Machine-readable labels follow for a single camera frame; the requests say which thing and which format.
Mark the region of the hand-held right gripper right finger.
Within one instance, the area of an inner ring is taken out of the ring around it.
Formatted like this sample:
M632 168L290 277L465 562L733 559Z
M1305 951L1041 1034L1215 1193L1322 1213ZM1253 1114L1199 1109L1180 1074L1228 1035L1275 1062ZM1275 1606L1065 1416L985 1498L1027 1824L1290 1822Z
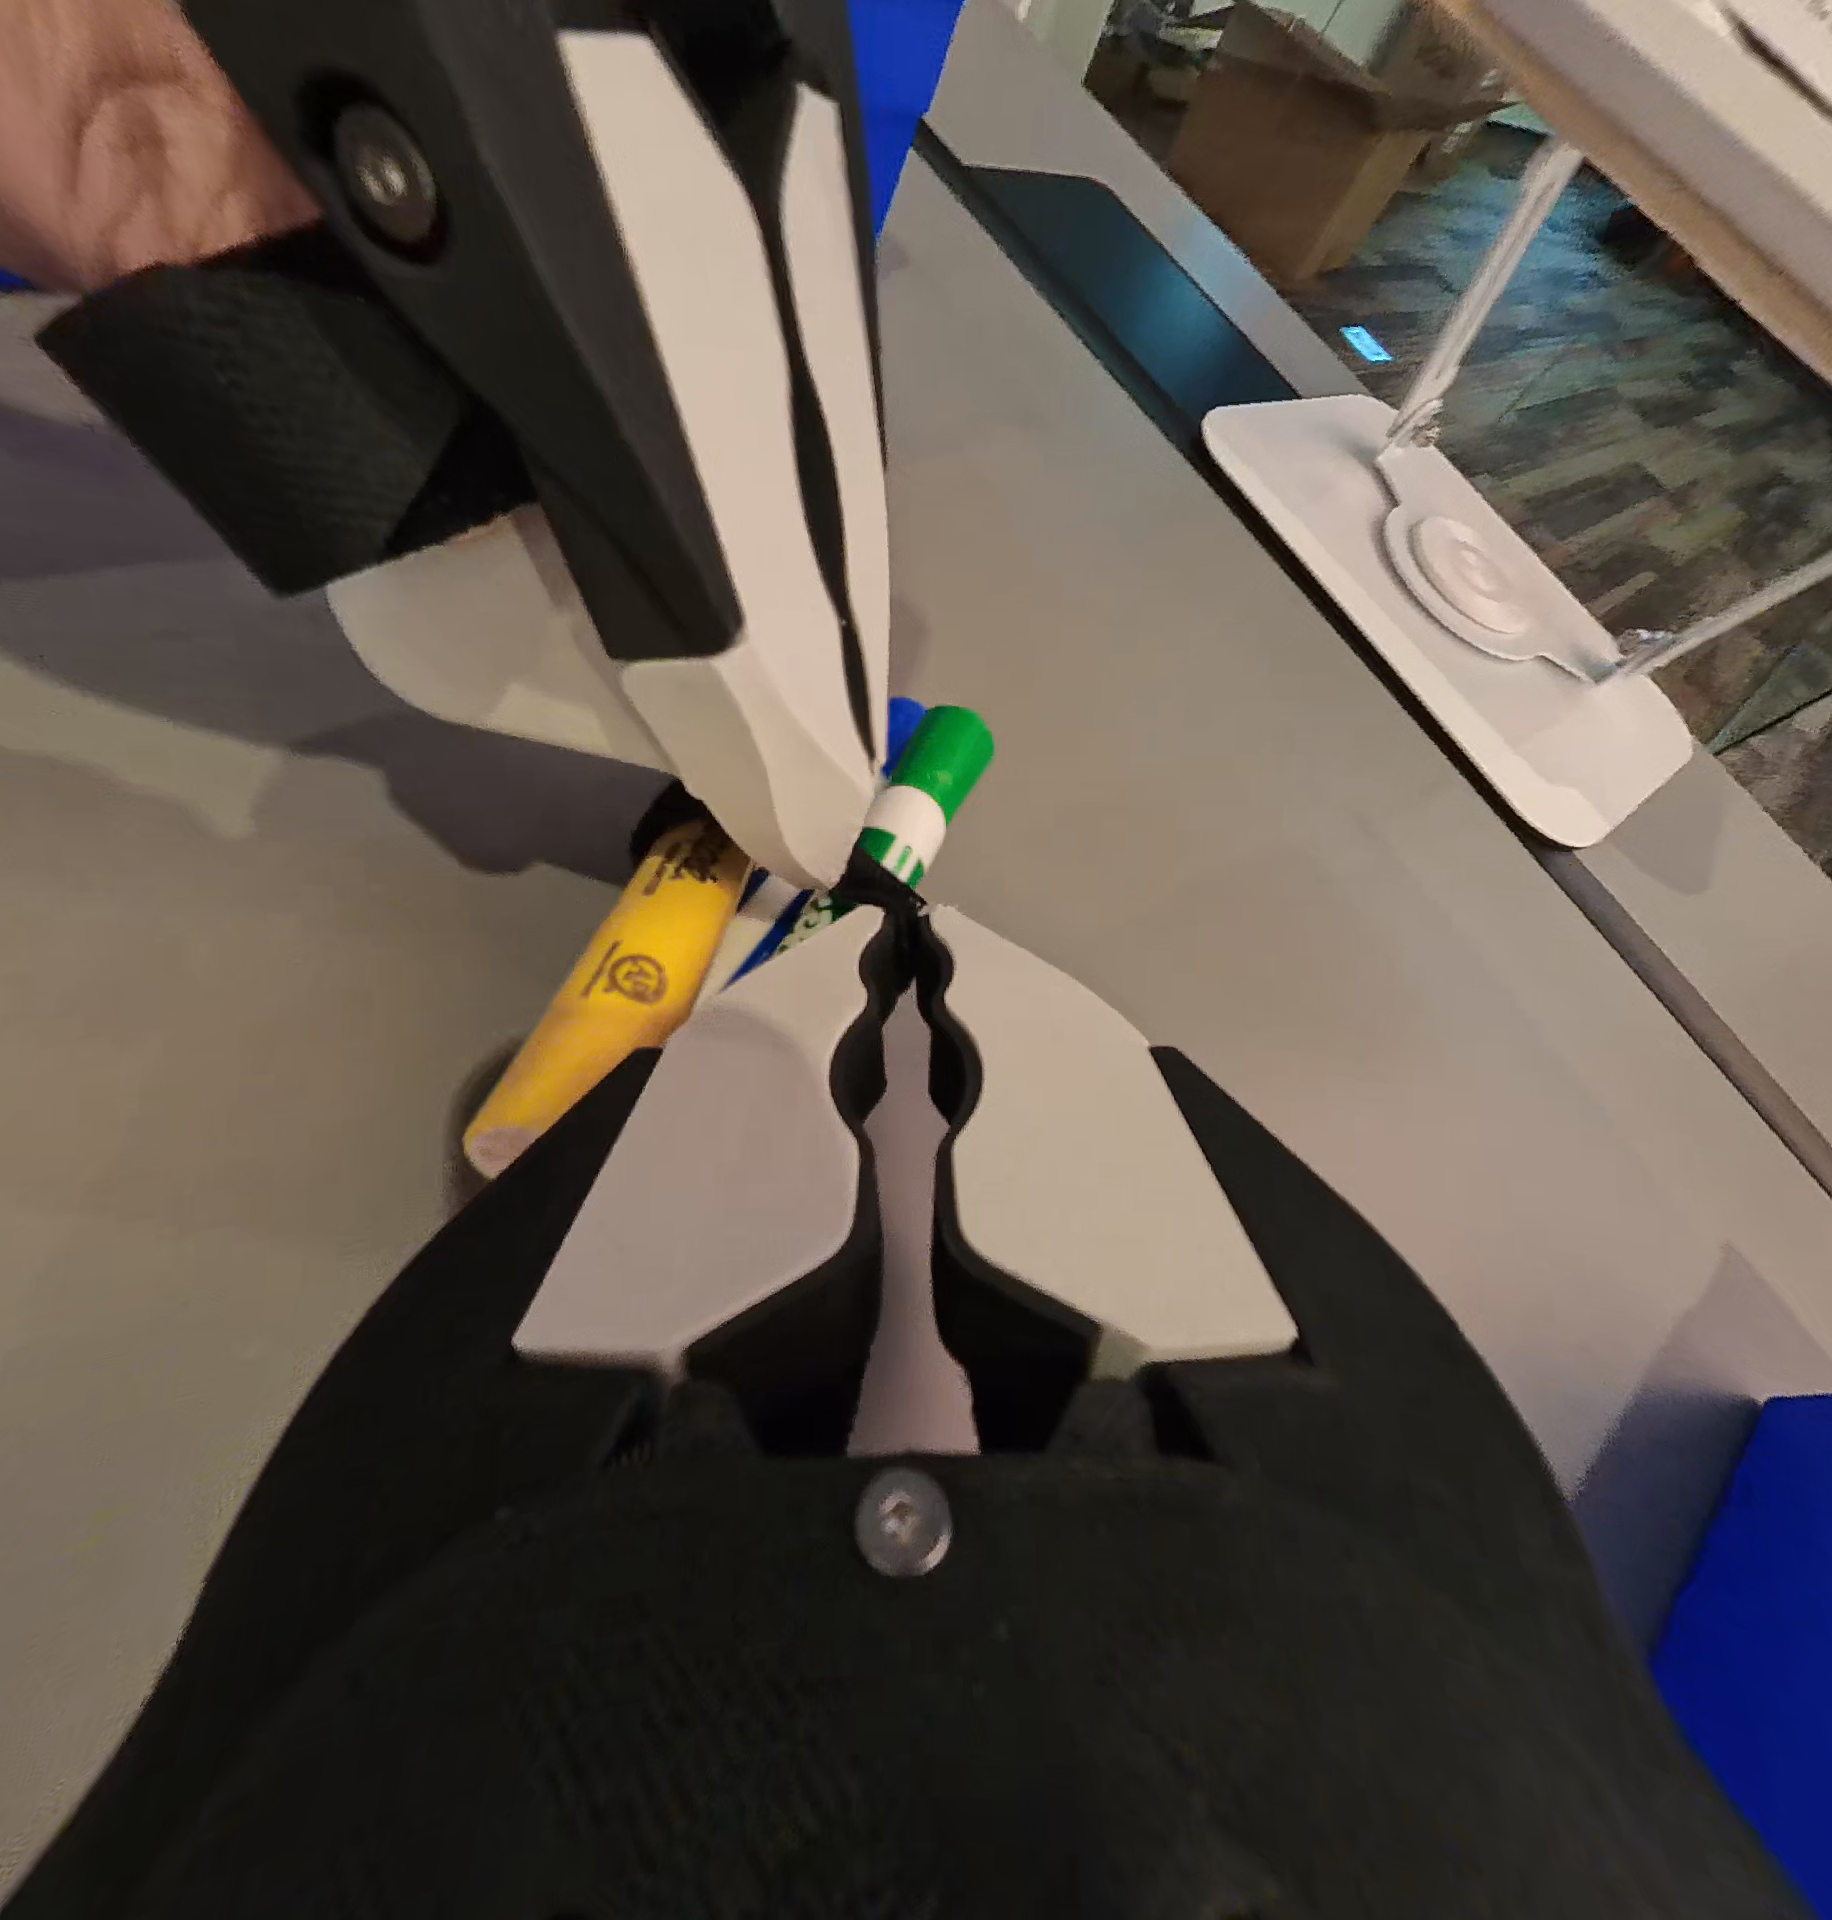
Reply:
M1040 1454L1077 1390L1287 1356L1297 1325L1156 1051L951 907L913 936L945 1134L931 1306L982 1454Z

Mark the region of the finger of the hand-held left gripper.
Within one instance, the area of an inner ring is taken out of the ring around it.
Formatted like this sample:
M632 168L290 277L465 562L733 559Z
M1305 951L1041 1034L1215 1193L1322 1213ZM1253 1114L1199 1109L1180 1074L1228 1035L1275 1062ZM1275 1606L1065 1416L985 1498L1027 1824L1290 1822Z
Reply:
M843 125L805 79L783 83L776 245L808 384L798 428L811 546L839 628L839 679L877 772L887 743L888 537L872 269L857 246Z
M875 793L796 456L783 316L758 217L656 44L562 30L559 58L733 592L712 654L662 642L619 691L668 772L756 863L833 884Z

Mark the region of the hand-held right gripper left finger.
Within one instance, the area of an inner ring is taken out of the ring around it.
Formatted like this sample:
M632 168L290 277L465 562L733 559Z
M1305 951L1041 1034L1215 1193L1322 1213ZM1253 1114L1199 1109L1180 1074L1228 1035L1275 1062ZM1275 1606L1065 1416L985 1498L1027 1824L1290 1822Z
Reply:
M909 987L907 930L854 907L677 1030L515 1333L518 1354L702 1382L767 1452L843 1454L881 1325L868 1118Z

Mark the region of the yellow marker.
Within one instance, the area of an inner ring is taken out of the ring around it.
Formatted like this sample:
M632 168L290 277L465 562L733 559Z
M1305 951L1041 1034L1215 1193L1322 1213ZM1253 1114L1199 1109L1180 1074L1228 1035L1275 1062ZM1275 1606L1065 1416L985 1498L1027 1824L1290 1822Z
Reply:
M734 921L750 859L681 784L651 804L629 849L614 905L462 1129L462 1157L484 1179L690 1019Z

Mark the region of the blue dry-erase marker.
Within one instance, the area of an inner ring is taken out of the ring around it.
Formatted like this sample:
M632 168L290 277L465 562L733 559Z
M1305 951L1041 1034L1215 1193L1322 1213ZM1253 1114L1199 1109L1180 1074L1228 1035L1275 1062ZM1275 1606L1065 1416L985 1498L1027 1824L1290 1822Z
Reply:
M888 783L925 715L927 707L916 699L903 695L888 699L884 760L877 775L879 786ZM765 962L791 935L804 909L819 898L815 890L796 890L767 870L752 872L740 901L737 917L726 929L712 961L699 1000L710 1000L741 974Z

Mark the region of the blue plastic bin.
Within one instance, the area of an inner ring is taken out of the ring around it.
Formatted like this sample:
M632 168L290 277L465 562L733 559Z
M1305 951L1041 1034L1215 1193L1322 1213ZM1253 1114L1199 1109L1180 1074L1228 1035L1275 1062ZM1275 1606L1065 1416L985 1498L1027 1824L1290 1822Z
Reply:
M1651 1678L1769 1855L1832 1918L1832 1395L1759 1408Z
M864 238L881 232L947 61L960 5L192 5L191 29L321 217L196 263L140 271L79 298L187 272L364 286L364 269L439 278L439 256L585 286L614 267L611 211L559 58L562 30L646 34L752 204L756 119L805 79L841 115Z

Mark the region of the green dry-erase marker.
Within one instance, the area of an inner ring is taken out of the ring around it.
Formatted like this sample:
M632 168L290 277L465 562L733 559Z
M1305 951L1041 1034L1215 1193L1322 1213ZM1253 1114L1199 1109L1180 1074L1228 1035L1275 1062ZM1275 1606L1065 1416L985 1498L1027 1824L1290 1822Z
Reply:
M893 874L918 887L930 874L955 815L990 769L991 759L991 730L974 709L953 706L927 707L927 715L916 727L897 769L887 784L877 784L851 854L864 845ZM815 890L821 898L804 909L791 935L767 961L804 945L808 936L841 919L843 907L835 902L839 878ZM765 962L748 968L743 975L755 974Z

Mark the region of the person's left hand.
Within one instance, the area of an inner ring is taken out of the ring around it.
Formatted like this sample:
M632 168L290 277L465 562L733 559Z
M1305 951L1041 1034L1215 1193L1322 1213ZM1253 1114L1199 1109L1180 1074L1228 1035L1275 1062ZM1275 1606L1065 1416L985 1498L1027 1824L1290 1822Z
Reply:
M169 2L0 2L0 271L85 293L321 213Z

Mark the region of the cardboard box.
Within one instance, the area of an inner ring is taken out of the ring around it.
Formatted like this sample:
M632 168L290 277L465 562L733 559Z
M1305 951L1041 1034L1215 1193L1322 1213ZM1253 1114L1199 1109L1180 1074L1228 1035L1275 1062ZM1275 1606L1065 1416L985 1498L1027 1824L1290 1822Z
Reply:
M1503 104L1503 70L1431 5L1406 5L1375 64L1312 23L1232 5L1163 162L1273 286L1349 263L1425 151Z

